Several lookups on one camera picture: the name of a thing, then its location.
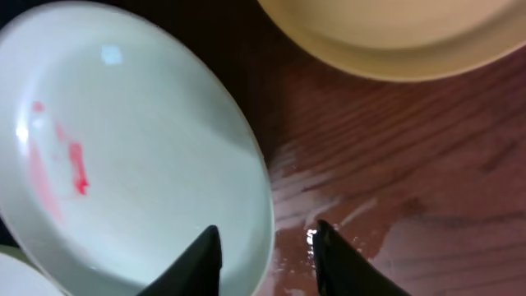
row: wood grain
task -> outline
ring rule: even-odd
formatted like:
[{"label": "wood grain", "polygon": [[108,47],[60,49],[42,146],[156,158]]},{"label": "wood grain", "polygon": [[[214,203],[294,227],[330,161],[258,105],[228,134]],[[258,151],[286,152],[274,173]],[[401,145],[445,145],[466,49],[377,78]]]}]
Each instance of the wood grain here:
[{"label": "wood grain", "polygon": [[111,3],[180,39],[254,129],[277,225],[260,295],[317,295],[317,219],[413,295],[524,294],[526,50],[462,76],[390,84],[304,53],[255,0]]}]

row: black object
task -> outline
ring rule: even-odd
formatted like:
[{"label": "black object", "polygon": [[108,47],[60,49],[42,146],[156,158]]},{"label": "black object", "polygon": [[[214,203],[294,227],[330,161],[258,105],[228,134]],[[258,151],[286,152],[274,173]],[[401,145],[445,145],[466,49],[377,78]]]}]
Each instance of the black object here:
[{"label": "black object", "polygon": [[218,296],[222,265],[219,231],[209,226],[138,296]]},{"label": "black object", "polygon": [[409,296],[356,252],[329,223],[312,238],[321,296]]}]

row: table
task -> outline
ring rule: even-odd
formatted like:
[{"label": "table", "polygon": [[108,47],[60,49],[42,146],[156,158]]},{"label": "table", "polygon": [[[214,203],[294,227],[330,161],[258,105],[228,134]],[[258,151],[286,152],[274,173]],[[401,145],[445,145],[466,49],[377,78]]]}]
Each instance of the table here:
[{"label": "table", "polygon": [[317,61],[255,0],[110,2],[180,39],[246,114],[276,214],[260,295],[317,295],[317,219],[412,295],[524,294],[526,50],[391,84]]}]

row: beige bowl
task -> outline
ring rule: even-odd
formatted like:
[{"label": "beige bowl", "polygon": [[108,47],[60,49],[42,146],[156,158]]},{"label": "beige bowl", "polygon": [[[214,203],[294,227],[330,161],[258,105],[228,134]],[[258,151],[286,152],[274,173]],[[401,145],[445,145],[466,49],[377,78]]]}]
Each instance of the beige bowl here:
[{"label": "beige bowl", "polygon": [[310,54],[379,80],[452,76],[526,42],[524,0],[259,1]]}]

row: red stain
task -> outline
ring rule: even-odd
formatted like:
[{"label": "red stain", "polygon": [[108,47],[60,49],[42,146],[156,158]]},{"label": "red stain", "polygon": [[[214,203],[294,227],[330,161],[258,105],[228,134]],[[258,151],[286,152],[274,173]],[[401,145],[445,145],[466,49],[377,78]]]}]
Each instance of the red stain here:
[{"label": "red stain", "polygon": [[44,104],[42,102],[33,102],[33,111],[35,112],[43,112],[45,110]]},{"label": "red stain", "polygon": [[62,222],[62,213],[49,184],[44,163],[40,158],[39,149],[34,142],[30,142],[30,180],[35,185],[37,196],[44,204],[44,209],[56,220]]},{"label": "red stain", "polygon": [[70,143],[69,159],[73,164],[73,169],[75,170],[75,176],[73,177],[73,186],[75,186],[76,190],[81,195],[86,195],[86,187],[88,187],[90,184],[88,183],[88,178],[85,175],[81,144]]},{"label": "red stain", "polygon": [[64,133],[64,129],[62,128],[60,123],[55,123],[55,133],[57,133],[57,138],[59,141],[66,140],[66,133]]}]

